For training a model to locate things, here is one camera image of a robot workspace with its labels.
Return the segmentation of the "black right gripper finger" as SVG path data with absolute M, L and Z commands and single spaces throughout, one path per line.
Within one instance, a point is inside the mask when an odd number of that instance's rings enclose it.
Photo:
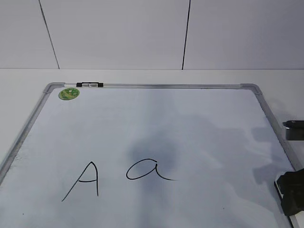
M 275 187 L 281 197 L 281 208 L 286 216 L 293 216 L 304 210 L 304 170 L 287 171 L 275 180 Z
M 288 141 L 304 140 L 304 120 L 289 120 L 283 122 L 285 138 Z

